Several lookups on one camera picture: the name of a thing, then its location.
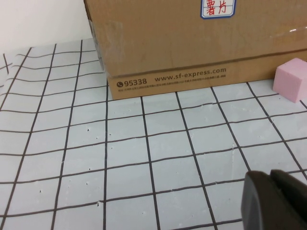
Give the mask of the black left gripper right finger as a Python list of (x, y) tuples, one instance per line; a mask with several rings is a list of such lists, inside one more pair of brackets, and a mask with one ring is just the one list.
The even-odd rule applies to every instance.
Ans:
[(282, 170), (271, 170), (270, 178), (281, 194), (285, 206), (281, 220), (286, 230), (307, 228), (307, 185)]

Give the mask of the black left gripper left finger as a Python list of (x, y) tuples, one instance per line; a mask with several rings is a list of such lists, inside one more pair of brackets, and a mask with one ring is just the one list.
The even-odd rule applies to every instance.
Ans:
[(246, 173), (241, 214), (245, 230), (289, 230), (289, 204), (270, 176), (259, 171)]

